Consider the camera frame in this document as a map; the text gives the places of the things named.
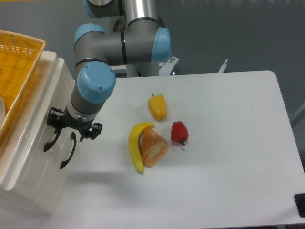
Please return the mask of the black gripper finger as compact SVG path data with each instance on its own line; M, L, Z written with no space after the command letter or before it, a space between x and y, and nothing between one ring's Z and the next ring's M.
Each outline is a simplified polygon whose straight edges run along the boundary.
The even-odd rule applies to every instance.
M61 109L51 107L47 116L47 125L55 129L55 134L60 133L64 126L64 112Z
M103 125L101 123L91 123L85 129L80 130L80 142L84 139L94 140L101 133Z

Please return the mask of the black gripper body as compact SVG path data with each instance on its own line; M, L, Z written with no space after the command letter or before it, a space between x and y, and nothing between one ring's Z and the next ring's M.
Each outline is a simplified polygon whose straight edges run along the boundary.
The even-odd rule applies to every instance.
M74 118L71 116L71 114L68 112L68 110L65 110L63 113L63 117L61 118L62 121L62 128L72 128L77 131L81 135L88 135L89 129L91 128L91 123L93 120L86 120L83 117Z

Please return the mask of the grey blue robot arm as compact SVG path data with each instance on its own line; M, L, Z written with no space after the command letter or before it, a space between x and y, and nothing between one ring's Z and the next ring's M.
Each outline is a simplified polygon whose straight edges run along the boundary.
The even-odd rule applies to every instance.
M159 23L155 1L86 0L83 4L94 18L123 16L126 27L112 34L95 24L76 30L75 86L66 108L51 108L47 117L56 137L67 127L78 131L81 139L95 139L101 133L102 124L94 119L114 90L113 66L160 63L171 57L170 33Z

